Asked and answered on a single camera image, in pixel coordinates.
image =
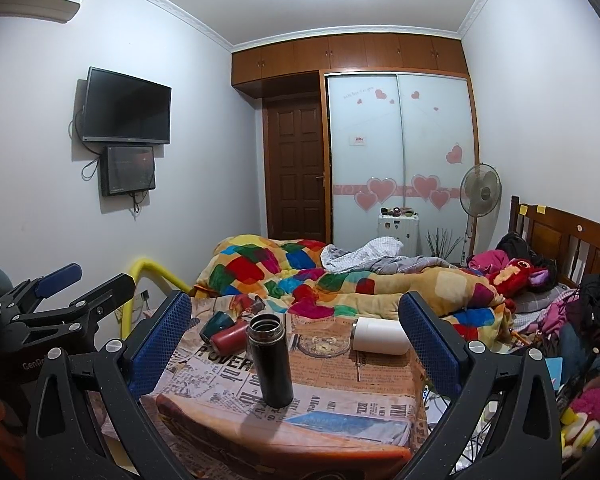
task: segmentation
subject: tv screen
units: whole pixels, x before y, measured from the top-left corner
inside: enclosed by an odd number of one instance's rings
[[[168,144],[171,88],[89,69],[80,138],[87,142]]]

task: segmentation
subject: white frosted glass door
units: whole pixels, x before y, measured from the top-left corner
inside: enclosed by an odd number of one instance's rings
[[[418,252],[430,254],[427,231],[462,237],[448,260],[458,263],[467,226],[459,187],[474,165],[474,127],[464,79],[399,74],[406,205],[420,216]]]
[[[376,238],[381,207],[402,206],[402,121],[395,75],[327,78],[333,243],[355,250]]]

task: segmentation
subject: silver screw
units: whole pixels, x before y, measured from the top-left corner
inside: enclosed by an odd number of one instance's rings
[[[478,340],[469,341],[469,350],[471,350],[471,352],[473,352],[474,354],[481,354],[486,349],[487,347]]]
[[[529,350],[529,357],[531,357],[535,361],[541,361],[542,352],[539,351],[537,348],[532,348],[531,350]]]
[[[49,352],[46,353],[46,356],[49,359],[58,359],[62,355],[62,350],[57,346],[53,347]]]
[[[105,345],[105,350],[110,353],[117,352],[122,348],[122,341],[120,339],[112,339]]]

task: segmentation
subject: wooden cabinet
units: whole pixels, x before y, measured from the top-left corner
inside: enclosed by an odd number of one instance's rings
[[[431,36],[400,34],[399,41],[403,67],[438,69]]]
[[[329,56],[331,58],[331,68],[368,66],[363,34],[329,36]]]
[[[432,36],[433,49],[436,53],[438,70],[446,72],[468,73],[462,43],[460,40]]]
[[[330,68],[329,38],[318,36],[317,38],[306,38],[295,40],[290,43],[294,46],[294,72],[310,72]]]
[[[467,74],[459,40],[418,34],[340,34],[285,41],[235,52],[232,85],[249,95],[275,78],[302,78],[334,68],[439,70]]]
[[[231,84],[237,85],[247,81],[262,79],[262,69],[260,66],[260,49],[251,48],[235,52],[231,63]]]
[[[371,67],[400,67],[400,40],[397,34],[364,34],[366,65]]]
[[[275,77],[296,72],[294,44],[292,41],[263,46],[261,48],[260,59],[262,77]]]

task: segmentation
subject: colorful quilt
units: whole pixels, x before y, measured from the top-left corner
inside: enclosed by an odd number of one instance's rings
[[[331,274],[320,264],[324,243],[276,241],[256,235],[223,240],[198,277],[222,296],[256,294],[274,311],[318,319],[364,316],[398,319],[398,300],[419,292],[466,340],[488,346],[506,337],[511,314],[488,280],[462,269],[430,267],[414,274],[369,271]]]

